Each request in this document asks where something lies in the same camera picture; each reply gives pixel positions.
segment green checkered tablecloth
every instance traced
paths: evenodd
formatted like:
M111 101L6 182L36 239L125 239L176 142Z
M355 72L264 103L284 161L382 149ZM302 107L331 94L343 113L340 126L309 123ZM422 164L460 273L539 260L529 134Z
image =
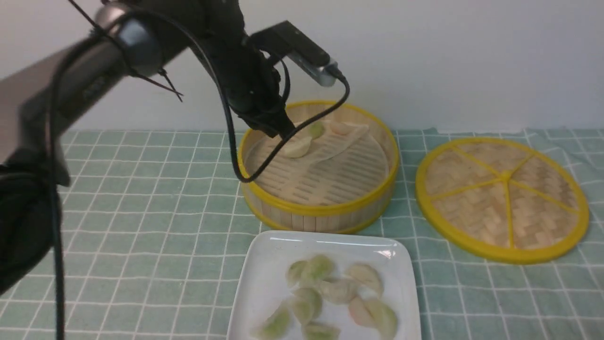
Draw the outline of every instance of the green checkered tablecloth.
M361 234L409 250L424 339L604 339L603 131L489 135L549 155L590 201L579 247L535 266L477 258L422 217L414 199L419 161L473 134L394 133L402 155L396 193ZM225 134L79 131L63 144L73 176L62 191L68 339L225 339L245 254L267 230L243 201ZM1 340L53 339L52 281L48 256L0 296Z

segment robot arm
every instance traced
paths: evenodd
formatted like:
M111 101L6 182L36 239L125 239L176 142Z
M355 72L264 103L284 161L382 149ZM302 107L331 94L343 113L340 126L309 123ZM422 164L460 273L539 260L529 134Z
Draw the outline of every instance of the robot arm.
M248 36L237 0L105 1L95 21L108 28L133 10L159 13L199 38L214 67L214 81L224 88L231 109L250 127L271 137L285 137L295 129L279 95L276 62L289 56L321 85L335 82L328 67L336 63L290 23ZM62 77L53 119L57 138L122 78L132 72L152 76L190 46L182 32L153 18L128 19L112 28L109 36ZM73 48L0 80L0 295L31 270L52 244L45 113L51 78ZM266 58L261 50L273 55ZM198 58L208 69L206 60ZM60 149L55 164L56 182L69 185Z

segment white wall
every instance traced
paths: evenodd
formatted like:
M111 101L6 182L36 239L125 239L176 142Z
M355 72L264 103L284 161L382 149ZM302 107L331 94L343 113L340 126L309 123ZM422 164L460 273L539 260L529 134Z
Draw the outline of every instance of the white wall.
M602 0L240 2L248 32L288 19L317 41L350 80L350 102L393 128L604 127ZM79 3L91 14L100 5ZM88 31L64 0L0 4L0 77ZM167 69L184 104L129 79L78 127L224 129L216 89L193 55ZM293 81L291 101L342 91L298 70Z

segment black wire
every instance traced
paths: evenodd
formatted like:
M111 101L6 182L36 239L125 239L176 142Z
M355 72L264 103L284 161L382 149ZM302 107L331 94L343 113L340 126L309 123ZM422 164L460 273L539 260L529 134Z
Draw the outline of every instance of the black wire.
M270 110L262 111L262 113L264 113L264 114L277 113L285 107L285 104L289 98L289 92L291 90L291 80L289 77L289 69L288 69L288 66L285 64L285 61L283 61L283 58L279 58L279 56L276 53L274 53L270 48L266 48L266 47L262 46L262 47L259 47L259 50L267 52L269 54L268 60L271 60L271 59L278 60L278 62L280 62L281 66L283 67L283 75L285 77L285 80L284 80L284 85L283 85L283 95L281 95L281 101L278 104L276 104L275 107L271 108Z
M45 137L48 157L48 194L51 209L51 227L53 231L54 244L54 272L55 272L55 293L56 293L56 338L65 339L65 269L63 266L63 241L61 239L61 227L59 216L59 193L56 185L56 138L54 127L54 112L57 106L59 96L60 81L69 69L69 67L85 52L100 42L101 36L95 35L87 38L74 47L68 55L61 61L54 72L50 95L48 96Z
M78 11L80 12L80 14L86 19L86 21L88 21L92 27L94 27L94 29L96 30L96 32L101 32L103 31L103 28L99 26L99 24L97 24L94 20L92 20L92 18L90 18L90 16L88 14L86 14L86 12L75 2L75 0L67 0L69 1L69 3Z
M302 124L298 125L292 132L290 132L290 134L288 134L285 138L283 138L279 142L279 144L277 144L277 146L275 146L275 148L272 150L271 154L268 155L266 160L260 165L260 167L258 167L256 172L247 178L245 176L243 176L243 174L241 173L241 169L239 168L239 162L237 161L237 148L236 148L236 146L234 147L234 145L237 145L237 140L235 138L235 128L233 127L233 118L230 115L226 115L226 120L227 120L226 128L228 130L229 144L231 147L231 162L233 163L233 170L235 171L235 176L237 176L237 178L241 182L250 183L250 182L253 182L254 180L256 180L262 174L262 172L266 169L266 167L271 163L271 161L275 158L275 156L277 156L277 154L284 147L284 145L293 136L295 136L298 132L300 132L302 129L309 126L310 124L313 124L317 120L334 112L339 107L341 107L342 104L344 104L344 102L346 102L346 100L348 100L348 96L350 95L350 84L348 83L348 80L346 80L346 78L341 74L341 72L339 72L339 70L335 67L332 68L332 73L334 76L336 76L338 78L338 80L340 82L342 82L344 84L345 92L344 92L344 95L342 96L342 98L339 101L337 101L337 103L332 105L330 108L315 115L314 117L307 119Z

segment woven bamboo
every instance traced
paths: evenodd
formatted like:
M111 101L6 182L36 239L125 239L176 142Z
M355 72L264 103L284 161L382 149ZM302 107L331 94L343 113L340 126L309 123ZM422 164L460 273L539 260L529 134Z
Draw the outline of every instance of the woven bamboo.
M302 122L330 102L305 102L287 108ZM329 122L354 128L346 136L331 132ZM351 233L371 224L385 210L394 190L399 152L390 130L371 114L343 106L322 120L325 133L299 159L279 152L263 174L243 186L252 211L276 229ZM306 136L301 131L293 140ZM280 139L248 131L240 147L246 175L254 172Z
M588 206L554 161L524 145L463 139L431 152L417 173L427 219L466 250L494 260L537 263L581 239Z

